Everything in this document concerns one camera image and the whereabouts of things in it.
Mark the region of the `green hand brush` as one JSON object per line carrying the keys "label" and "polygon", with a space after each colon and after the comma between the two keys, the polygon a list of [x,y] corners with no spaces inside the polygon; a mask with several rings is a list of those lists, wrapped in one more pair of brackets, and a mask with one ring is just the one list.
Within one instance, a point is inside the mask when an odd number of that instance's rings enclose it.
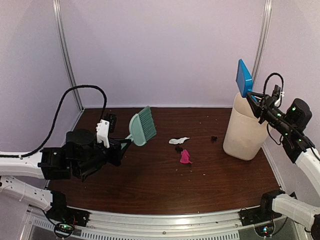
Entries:
{"label": "green hand brush", "polygon": [[129,135],[125,139],[131,140],[138,147],[144,146],[157,134],[150,106],[146,106],[131,118],[128,130]]}

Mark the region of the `blue plastic dustpan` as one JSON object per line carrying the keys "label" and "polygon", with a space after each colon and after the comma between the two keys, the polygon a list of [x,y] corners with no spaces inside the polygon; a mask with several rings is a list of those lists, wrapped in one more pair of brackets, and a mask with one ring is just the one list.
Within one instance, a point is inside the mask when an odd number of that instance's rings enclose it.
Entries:
{"label": "blue plastic dustpan", "polygon": [[242,59],[238,60],[237,74],[235,79],[239,93],[242,98],[247,97],[247,93],[253,90],[253,80],[252,76]]}

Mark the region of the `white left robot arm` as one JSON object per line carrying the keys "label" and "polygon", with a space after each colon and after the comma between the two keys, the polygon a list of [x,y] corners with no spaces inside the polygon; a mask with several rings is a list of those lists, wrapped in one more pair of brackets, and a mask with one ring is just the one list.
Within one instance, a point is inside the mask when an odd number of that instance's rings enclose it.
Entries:
{"label": "white left robot arm", "polygon": [[30,153],[6,152],[0,156],[0,191],[38,207],[52,220],[68,223],[78,215],[67,206],[65,194],[41,190],[17,177],[49,181],[75,177],[84,182],[107,163],[120,166],[131,143],[130,136],[112,138],[105,130],[92,133],[78,129],[66,133],[61,147],[44,147]]}

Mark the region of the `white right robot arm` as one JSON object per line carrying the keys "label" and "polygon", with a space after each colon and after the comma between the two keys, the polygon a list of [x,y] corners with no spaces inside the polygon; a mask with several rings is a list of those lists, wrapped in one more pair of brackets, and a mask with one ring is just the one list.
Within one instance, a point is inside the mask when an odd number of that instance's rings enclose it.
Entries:
{"label": "white right robot arm", "polygon": [[[283,113],[275,102],[278,95],[248,92],[246,99],[259,123],[267,122],[282,136],[282,147],[290,159],[308,178],[315,192],[320,192],[320,157],[314,143],[304,134],[312,112],[308,104],[295,98]],[[314,240],[320,238],[320,209],[300,201],[282,190],[262,195],[261,206],[256,210],[259,220],[266,221],[274,213],[284,215],[302,225]]]}

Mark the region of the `beige plastic waste bin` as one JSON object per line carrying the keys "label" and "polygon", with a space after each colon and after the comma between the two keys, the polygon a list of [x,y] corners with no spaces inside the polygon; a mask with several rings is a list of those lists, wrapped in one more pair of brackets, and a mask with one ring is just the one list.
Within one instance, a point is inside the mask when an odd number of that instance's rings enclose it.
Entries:
{"label": "beige plastic waste bin", "polygon": [[267,137],[267,124],[259,124],[247,99],[237,93],[223,141],[224,152],[240,160],[250,161]]}

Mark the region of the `white paper scrap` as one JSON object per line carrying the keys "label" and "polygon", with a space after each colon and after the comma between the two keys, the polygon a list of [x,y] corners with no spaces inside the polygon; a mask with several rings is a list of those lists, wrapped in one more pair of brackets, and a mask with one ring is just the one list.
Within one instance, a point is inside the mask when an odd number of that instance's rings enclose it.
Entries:
{"label": "white paper scrap", "polygon": [[183,144],[185,141],[189,140],[189,137],[180,137],[180,138],[171,138],[168,143],[171,145],[180,145]]}

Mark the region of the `pink paper scrap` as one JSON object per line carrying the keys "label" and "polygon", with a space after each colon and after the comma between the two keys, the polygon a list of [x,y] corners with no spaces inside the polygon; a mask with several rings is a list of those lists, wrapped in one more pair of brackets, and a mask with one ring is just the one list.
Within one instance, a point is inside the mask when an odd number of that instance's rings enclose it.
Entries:
{"label": "pink paper scrap", "polygon": [[180,163],[181,164],[192,164],[191,160],[190,160],[190,154],[189,152],[184,149],[182,152],[181,152],[181,158],[180,158]]}

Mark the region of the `left circuit board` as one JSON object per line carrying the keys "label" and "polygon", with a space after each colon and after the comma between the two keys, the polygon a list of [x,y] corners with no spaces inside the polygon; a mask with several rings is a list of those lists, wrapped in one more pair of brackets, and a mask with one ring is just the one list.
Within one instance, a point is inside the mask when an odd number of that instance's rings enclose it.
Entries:
{"label": "left circuit board", "polygon": [[75,228],[73,226],[67,223],[60,222],[54,226],[53,232],[59,238],[67,238],[73,233],[74,230]]}

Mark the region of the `circuit board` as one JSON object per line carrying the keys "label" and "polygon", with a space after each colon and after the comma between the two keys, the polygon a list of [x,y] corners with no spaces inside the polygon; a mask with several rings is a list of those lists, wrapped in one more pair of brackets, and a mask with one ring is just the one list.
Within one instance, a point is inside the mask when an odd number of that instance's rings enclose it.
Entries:
{"label": "circuit board", "polygon": [[272,224],[263,224],[255,226],[254,230],[259,237],[267,238],[274,233],[275,227]]}
{"label": "circuit board", "polygon": [[73,233],[74,230],[75,228],[73,226],[67,223],[60,222],[54,226],[53,232],[59,238],[67,238]]}

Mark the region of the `right circuit board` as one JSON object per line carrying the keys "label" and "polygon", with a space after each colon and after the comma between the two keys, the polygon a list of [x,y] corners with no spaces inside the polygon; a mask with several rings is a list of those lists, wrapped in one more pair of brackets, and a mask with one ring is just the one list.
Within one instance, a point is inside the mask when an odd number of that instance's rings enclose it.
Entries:
{"label": "right circuit board", "polygon": [[274,233],[275,227],[272,224],[263,224],[255,226],[254,230],[259,237],[267,238]]}

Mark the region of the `right aluminium frame post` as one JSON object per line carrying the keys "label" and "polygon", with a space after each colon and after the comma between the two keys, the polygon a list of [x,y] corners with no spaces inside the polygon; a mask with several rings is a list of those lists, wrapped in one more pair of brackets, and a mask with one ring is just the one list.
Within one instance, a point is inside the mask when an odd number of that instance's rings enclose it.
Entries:
{"label": "right aluminium frame post", "polygon": [[269,33],[269,29],[270,29],[270,24],[271,24],[271,18],[272,18],[272,6],[273,6],[272,0],[265,0],[264,1],[264,8],[263,8],[263,14],[262,14],[262,22],[261,22],[258,46],[257,46],[253,69],[252,69],[252,74],[251,74],[253,84],[255,84],[257,81],[259,70],[260,70],[261,63],[262,63],[263,53],[264,53],[264,50],[266,47],[266,42],[267,42],[268,33]]}

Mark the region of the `aluminium frame post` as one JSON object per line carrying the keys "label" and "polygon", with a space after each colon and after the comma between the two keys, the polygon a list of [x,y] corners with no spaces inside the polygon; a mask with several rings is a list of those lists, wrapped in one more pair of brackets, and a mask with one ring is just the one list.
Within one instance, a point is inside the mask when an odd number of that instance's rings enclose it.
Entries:
{"label": "aluminium frame post", "polygon": [[56,27],[57,27],[57,35],[58,35],[61,53],[62,53],[62,59],[64,62],[66,74],[67,74],[67,79],[71,87],[76,87],[77,83],[75,80],[75,76],[74,76],[74,72],[73,72],[73,68],[70,60],[70,55],[69,55],[67,40],[65,35],[65,29],[63,24],[61,3],[59,0],[53,0],[52,6],[53,6],[53,13],[54,13],[54,18],[56,22]]}
{"label": "aluminium frame post", "polygon": [[252,69],[252,74],[251,74],[253,84],[255,84],[257,81],[259,70],[260,70],[261,63],[262,63],[263,53],[264,53],[264,50],[266,47],[266,42],[267,42],[268,33],[269,33],[269,29],[270,29],[270,24],[271,24],[271,18],[272,18],[272,6],[273,6],[272,0],[265,0],[264,1],[264,8],[263,8],[263,14],[262,14],[262,22],[261,22],[258,46],[257,46],[253,69]]}

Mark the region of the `aluminium front rail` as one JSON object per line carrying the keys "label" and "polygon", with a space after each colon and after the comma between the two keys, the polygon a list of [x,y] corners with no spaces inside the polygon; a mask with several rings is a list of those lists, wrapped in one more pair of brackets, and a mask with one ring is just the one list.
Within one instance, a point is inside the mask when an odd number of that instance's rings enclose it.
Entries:
{"label": "aluminium front rail", "polygon": [[[66,240],[239,240],[245,230],[250,230],[251,239],[273,240],[282,236],[287,222],[294,222],[294,231],[300,238],[311,240],[312,236],[299,223],[285,215],[275,213],[271,221],[242,226],[240,209],[214,213],[183,215],[138,215],[91,211],[86,227],[76,226],[69,237],[58,237],[54,227],[59,222],[48,219],[41,210],[34,207],[27,213],[26,223],[20,239],[31,236],[33,227],[52,231],[48,239]],[[269,237],[260,237],[255,226],[273,225]]]}

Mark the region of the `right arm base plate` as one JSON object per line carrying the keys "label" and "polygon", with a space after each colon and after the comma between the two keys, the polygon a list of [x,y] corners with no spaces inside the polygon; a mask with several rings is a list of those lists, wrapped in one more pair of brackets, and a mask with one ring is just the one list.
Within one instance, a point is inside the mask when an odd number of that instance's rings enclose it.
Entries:
{"label": "right arm base plate", "polygon": [[271,221],[275,213],[261,206],[256,206],[252,208],[243,207],[238,212],[238,215],[242,226],[249,226]]}

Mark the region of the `left aluminium frame post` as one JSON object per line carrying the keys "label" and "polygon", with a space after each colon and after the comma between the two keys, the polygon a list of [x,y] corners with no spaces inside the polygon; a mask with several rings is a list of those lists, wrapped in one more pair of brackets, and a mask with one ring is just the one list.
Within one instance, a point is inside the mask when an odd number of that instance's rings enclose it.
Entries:
{"label": "left aluminium frame post", "polygon": [[74,72],[73,72],[73,68],[70,60],[70,55],[69,55],[67,40],[65,35],[65,29],[63,24],[61,3],[59,0],[53,0],[52,6],[53,6],[53,13],[54,13],[54,18],[56,22],[56,27],[57,27],[57,35],[58,35],[61,53],[62,53],[62,59],[64,62],[66,74],[67,74],[67,79],[71,87],[76,87],[77,83],[75,80],[75,76],[74,76]]}

